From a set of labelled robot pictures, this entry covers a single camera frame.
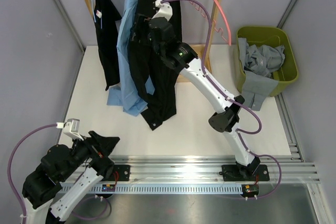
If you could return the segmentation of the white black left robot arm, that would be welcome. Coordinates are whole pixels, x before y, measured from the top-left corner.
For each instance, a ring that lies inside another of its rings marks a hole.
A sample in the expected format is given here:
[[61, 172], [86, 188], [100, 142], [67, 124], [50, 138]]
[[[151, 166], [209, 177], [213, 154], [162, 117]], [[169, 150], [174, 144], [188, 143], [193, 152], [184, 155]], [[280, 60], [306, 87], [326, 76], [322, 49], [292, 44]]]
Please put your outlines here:
[[[90, 131], [88, 137], [73, 136], [72, 147], [52, 146], [24, 181], [26, 217], [23, 223], [65, 223], [96, 183], [113, 176], [114, 162], [109, 156], [119, 141], [119, 137], [105, 137]], [[53, 202], [62, 190], [61, 184], [85, 161], [89, 161], [89, 165], [83, 174], [60, 200]]]

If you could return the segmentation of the grey shirt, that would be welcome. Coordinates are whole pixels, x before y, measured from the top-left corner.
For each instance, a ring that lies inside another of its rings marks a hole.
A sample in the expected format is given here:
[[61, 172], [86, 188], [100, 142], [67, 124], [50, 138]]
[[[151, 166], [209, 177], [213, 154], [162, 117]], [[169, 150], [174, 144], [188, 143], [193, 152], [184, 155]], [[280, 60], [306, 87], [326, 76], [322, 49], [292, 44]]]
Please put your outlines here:
[[260, 111], [266, 97], [270, 96], [279, 83], [272, 78], [272, 73], [283, 65], [285, 47], [250, 46], [246, 38], [239, 38], [238, 49], [239, 60], [246, 76], [241, 89], [244, 105], [253, 111]]

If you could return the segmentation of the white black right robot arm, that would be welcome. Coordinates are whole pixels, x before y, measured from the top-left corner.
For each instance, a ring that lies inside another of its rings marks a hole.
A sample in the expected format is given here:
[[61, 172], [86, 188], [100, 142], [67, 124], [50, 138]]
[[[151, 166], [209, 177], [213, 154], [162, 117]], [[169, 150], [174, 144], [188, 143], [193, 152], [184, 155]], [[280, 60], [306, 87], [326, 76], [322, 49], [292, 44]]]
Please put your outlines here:
[[239, 176], [244, 180], [252, 179], [257, 174], [260, 159], [249, 152], [238, 133], [243, 97], [226, 94], [208, 70], [202, 69], [202, 61], [195, 50], [178, 40], [172, 24], [165, 17], [137, 15], [131, 41], [150, 47], [166, 67], [186, 77], [210, 102], [215, 111], [208, 120], [210, 126], [227, 139], [235, 155]]

